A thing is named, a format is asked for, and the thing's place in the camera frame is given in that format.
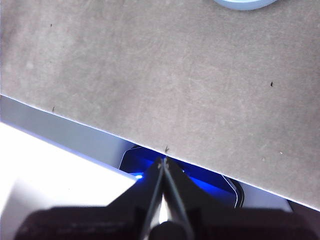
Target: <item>black device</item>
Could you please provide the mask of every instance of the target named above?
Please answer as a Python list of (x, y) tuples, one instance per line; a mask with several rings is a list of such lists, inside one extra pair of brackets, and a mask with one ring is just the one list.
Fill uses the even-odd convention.
[[(157, 151), (136, 145), (125, 151), (119, 169), (143, 179), (152, 163), (166, 156)], [(179, 168), (203, 191), (226, 207), (239, 208), (244, 202), (244, 191), (238, 181), (194, 164), (171, 158)]]
[[(54, 207), (29, 215), (16, 240), (316, 240), (295, 213), (233, 208), (199, 188), (169, 157), (158, 158), (105, 207)], [(172, 216), (150, 229), (164, 194)]]

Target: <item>gray fabric surface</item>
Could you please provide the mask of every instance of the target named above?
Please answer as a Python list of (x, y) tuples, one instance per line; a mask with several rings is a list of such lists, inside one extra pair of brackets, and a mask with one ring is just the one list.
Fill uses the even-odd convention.
[(320, 209), (319, 0), (1, 3), (1, 94)]

